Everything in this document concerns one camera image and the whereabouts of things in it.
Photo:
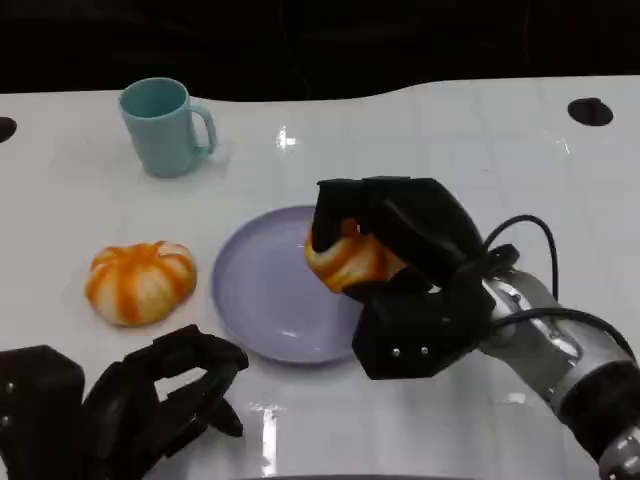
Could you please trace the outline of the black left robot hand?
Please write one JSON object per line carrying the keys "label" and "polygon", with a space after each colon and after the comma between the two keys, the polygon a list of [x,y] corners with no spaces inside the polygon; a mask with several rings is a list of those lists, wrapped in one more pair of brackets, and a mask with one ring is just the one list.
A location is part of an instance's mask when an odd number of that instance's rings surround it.
{"label": "black left robot hand", "polygon": [[248,366],[240,347],[196,325],[112,363],[82,405],[82,478],[141,479],[209,428],[242,436],[224,395]]}

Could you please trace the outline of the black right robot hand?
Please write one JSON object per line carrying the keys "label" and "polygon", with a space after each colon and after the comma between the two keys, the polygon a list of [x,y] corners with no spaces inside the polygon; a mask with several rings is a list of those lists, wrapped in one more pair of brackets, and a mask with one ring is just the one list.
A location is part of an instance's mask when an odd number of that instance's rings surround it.
{"label": "black right robot hand", "polygon": [[432,178],[337,178],[318,187],[305,259],[334,293],[362,299],[409,267],[444,287],[486,254],[470,215]]}

